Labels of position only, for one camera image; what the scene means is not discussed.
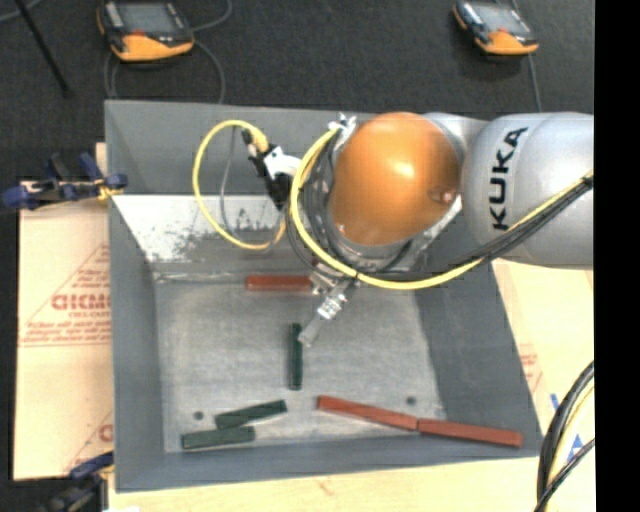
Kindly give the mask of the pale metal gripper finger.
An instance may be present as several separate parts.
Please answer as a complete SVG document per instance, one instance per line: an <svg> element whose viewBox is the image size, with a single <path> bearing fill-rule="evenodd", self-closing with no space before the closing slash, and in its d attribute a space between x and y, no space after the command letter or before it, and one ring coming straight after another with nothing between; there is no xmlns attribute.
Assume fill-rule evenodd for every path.
<svg viewBox="0 0 640 512"><path fill-rule="evenodd" d="M346 292L328 295L316 308L309 322L302 328L297 340L305 346L311 346L322 330L344 309L347 302Z"/></svg>

